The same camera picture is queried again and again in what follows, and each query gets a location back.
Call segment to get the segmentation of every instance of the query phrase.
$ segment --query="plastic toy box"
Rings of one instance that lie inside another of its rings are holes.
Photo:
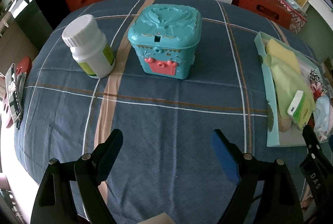
[[[146,73],[185,79],[194,63],[201,25],[201,14],[193,7],[153,4],[129,28],[128,39]]]

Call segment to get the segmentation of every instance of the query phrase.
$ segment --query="plaid tablecloth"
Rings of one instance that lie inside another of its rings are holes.
[[[204,18],[185,80],[144,73],[127,40],[130,24],[152,3],[192,6]],[[109,77],[90,78],[62,41],[65,26],[82,14],[95,16],[116,54]],[[308,188],[299,164],[306,147],[266,147],[265,87],[253,41],[259,31],[315,60],[311,48],[286,29],[213,0],[107,0],[71,13],[44,45],[26,82],[24,119],[15,134],[19,161],[40,183],[50,158],[76,160],[118,128],[124,144],[101,187],[118,223],[162,212],[176,223],[216,223],[235,189],[210,146],[211,131],[220,128],[259,160],[284,159],[302,198]],[[322,147],[331,159],[328,144]]]

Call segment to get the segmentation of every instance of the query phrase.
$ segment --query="silver screw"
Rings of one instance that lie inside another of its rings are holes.
[[[284,161],[282,159],[277,159],[276,162],[280,165],[283,166],[284,165]]]
[[[243,157],[244,157],[245,160],[251,160],[253,158],[253,156],[251,154],[248,154],[248,153],[244,154]]]
[[[82,156],[82,159],[83,160],[88,160],[88,159],[90,159],[91,158],[91,154],[84,154],[83,156]]]
[[[50,165],[54,165],[55,163],[57,163],[58,162],[58,159],[56,159],[56,158],[51,158],[50,160],[49,160],[49,164]]]

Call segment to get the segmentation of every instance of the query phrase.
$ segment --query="white bottle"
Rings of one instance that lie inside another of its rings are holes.
[[[73,20],[64,29],[62,38],[70,47],[74,60],[89,76],[102,78],[111,73],[115,65],[114,54],[91,14]]]

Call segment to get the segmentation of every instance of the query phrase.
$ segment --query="ribbed bottle cap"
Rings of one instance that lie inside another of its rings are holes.
[[[102,34],[94,16],[86,14],[69,23],[62,33],[62,38],[67,46],[78,47],[99,40]]]

